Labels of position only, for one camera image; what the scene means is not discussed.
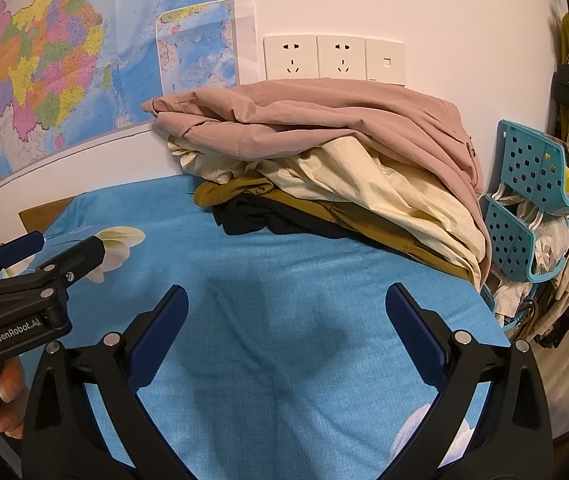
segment wall outlet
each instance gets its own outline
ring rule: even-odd
[[[364,40],[348,36],[318,36],[317,57],[320,77],[366,79]]]
[[[317,78],[315,36],[265,36],[267,79]]]
[[[407,46],[383,40],[365,40],[366,77],[369,81],[407,84]]]

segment bed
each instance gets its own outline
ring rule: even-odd
[[[103,267],[69,289],[67,347],[122,331],[170,285],[186,289],[186,323],[139,396],[197,478],[377,478],[436,396],[386,315],[392,283],[452,330],[508,345],[471,283],[349,238],[228,236],[194,205],[199,182],[172,176],[76,197],[29,264],[90,235],[105,241]],[[22,356],[29,381],[40,354]],[[470,428],[486,393],[475,393]],[[90,397],[114,456],[129,462],[97,390]]]

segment finger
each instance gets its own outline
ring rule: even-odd
[[[28,400],[29,388],[23,388],[14,400],[0,406],[0,433],[14,430],[22,424]]]
[[[24,423],[20,424],[14,430],[5,431],[5,435],[10,436],[11,438],[22,438],[23,430],[24,430]]]
[[[0,373],[0,398],[3,402],[14,400],[24,388],[24,368],[18,357],[5,361]]]

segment screw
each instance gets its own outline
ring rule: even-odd
[[[515,347],[523,353],[526,353],[531,349],[531,346],[524,339],[518,339],[515,342]]]
[[[473,338],[469,332],[459,330],[459,332],[455,333],[455,340],[461,345],[468,345],[471,341],[473,341]]]
[[[51,341],[45,348],[47,354],[55,354],[60,349],[60,343]]]
[[[111,332],[102,338],[102,342],[107,346],[116,346],[120,342],[120,334]]]

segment switch plate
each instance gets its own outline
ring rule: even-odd
[[[317,78],[315,36],[265,36],[267,79]]]
[[[369,81],[407,84],[407,46],[384,40],[365,40],[366,78]]]
[[[318,36],[317,60],[321,78],[366,79],[362,38]]]

